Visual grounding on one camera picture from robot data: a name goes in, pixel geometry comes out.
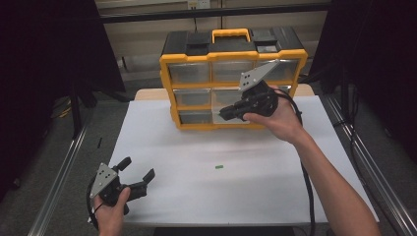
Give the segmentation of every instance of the table surface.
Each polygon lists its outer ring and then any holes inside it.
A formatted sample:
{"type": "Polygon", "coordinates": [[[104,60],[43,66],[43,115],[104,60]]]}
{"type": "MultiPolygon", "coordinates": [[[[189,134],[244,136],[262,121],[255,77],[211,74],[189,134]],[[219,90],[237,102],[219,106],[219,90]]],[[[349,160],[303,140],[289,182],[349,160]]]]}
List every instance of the table surface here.
{"type": "MultiPolygon", "coordinates": [[[[310,222],[300,162],[291,145],[265,129],[180,131],[171,120],[169,101],[160,96],[166,95],[165,89],[142,89],[138,94],[140,100],[130,103],[109,164],[131,156],[132,166],[120,173],[127,184],[138,182],[151,168],[156,176],[145,198],[129,202],[127,223],[266,226],[310,222]]],[[[319,98],[310,93],[296,96],[295,101],[303,111],[306,130],[372,208],[319,98]]],[[[315,213],[317,222],[327,222],[316,193],[315,213]]]]}
{"type": "MultiPolygon", "coordinates": [[[[309,96],[314,95],[312,88],[309,85],[300,84],[295,90],[295,96],[309,96]]],[[[165,88],[145,88],[140,89],[136,93],[135,100],[164,100],[169,99],[165,88]]]]}

